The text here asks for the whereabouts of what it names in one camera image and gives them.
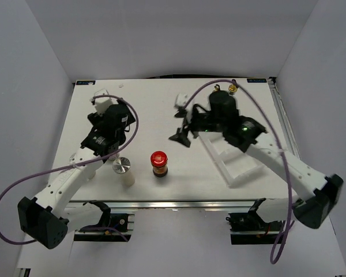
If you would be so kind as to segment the white shaker with silver lid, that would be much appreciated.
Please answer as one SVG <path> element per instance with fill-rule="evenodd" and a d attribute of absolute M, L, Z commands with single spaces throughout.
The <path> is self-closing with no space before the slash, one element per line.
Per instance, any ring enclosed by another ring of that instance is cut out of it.
<path fill-rule="evenodd" d="M 132 186 L 135 183 L 135 177 L 131 169 L 130 160 L 126 157 L 118 157 L 112 163 L 113 171 L 119 175 L 122 185 Z"/>

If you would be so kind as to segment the clear glass oil bottle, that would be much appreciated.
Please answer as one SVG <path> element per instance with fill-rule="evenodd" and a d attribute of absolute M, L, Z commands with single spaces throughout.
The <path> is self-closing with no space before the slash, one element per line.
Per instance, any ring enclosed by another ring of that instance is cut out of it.
<path fill-rule="evenodd" d="M 220 85 L 219 85 L 219 84 L 215 84 L 214 90 L 213 90 L 213 91 L 214 91 L 214 92 L 219 92 L 219 91 L 221 91 Z"/>

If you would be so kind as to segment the small jar with white lid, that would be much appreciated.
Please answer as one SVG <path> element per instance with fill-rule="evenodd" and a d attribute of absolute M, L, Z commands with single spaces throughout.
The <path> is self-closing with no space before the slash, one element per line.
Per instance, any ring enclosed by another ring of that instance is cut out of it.
<path fill-rule="evenodd" d="M 113 161 L 115 159 L 119 158 L 119 154 L 111 155 L 108 160 Z"/>

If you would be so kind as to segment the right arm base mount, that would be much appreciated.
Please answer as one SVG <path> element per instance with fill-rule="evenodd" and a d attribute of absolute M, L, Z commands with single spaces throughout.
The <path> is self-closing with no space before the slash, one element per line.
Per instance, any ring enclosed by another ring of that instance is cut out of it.
<path fill-rule="evenodd" d="M 232 245 L 271 245 L 283 226 L 282 221 L 265 222 L 257 214 L 265 199 L 254 202 L 247 212 L 234 212 L 225 218 L 230 225 Z"/>

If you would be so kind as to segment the red-lidded chili sauce jar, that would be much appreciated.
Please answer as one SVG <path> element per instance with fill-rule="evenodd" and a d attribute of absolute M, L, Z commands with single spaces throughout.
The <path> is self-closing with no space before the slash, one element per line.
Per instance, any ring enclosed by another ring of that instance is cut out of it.
<path fill-rule="evenodd" d="M 168 173 L 168 157 L 163 151 L 155 151 L 151 154 L 151 165 L 153 174 L 158 178 L 163 178 Z"/>

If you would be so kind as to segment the glass bottle with dark sauce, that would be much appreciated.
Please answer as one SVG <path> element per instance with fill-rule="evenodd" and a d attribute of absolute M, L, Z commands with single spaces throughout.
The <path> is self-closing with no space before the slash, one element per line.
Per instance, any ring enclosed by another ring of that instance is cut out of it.
<path fill-rule="evenodd" d="M 231 84 L 228 87 L 228 93 L 234 95 L 238 91 L 238 84 L 235 79 L 231 80 Z"/>

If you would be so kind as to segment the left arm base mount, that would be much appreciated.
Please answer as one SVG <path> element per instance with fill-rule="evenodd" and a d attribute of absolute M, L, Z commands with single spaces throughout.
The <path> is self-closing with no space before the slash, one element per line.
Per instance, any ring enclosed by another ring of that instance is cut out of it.
<path fill-rule="evenodd" d="M 89 201 L 102 215 L 98 223 L 87 225 L 75 231 L 76 242 L 129 242 L 134 229 L 135 214 L 114 213 L 101 201 Z"/>

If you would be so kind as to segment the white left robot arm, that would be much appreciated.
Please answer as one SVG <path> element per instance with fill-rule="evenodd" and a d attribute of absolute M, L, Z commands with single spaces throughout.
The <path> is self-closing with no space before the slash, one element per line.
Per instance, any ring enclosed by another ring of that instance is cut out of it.
<path fill-rule="evenodd" d="M 92 104 L 97 110 L 88 115 L 92 129 L 71 158 L 69 167 L 61 170 L 32 199 L 23 197 L 18 203 L 22 231 L 47 249 L 57 247 L 74 230 L 105 230 L 111 224 L 111 210 L 101 201 L 89 200 L 77 208 L 67 205 L 109 157 L 131 142 L 126 133 L 131 124 L 138 123 L 138 116 L 122 98 L 113 103 L 109 96 L 95 96 Z"/>

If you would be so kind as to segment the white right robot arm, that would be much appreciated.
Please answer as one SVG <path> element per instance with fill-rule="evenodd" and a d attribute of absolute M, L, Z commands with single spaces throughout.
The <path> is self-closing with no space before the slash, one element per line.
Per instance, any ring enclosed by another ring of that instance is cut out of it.
<path fill-rule="evenodd" d="M 297 197 L 286 207 L 285 214 L 303 225 L 318 229 L 338 203 L 343 179 L 327 176 L 284 150 L 266 128 L 251 117 L 240 115 L 236 100 L 226 91 L 214 91 L 208 97 L 209 107 L 190 104 L 185 94 L 175 100 L 175 117 L 183 120 L 174 135 L 169 137 L 190 147 L 188 134 L 198 137 L 203 132 L 220 133 L 231 146 L 258 160 L 290 184 Z"/>

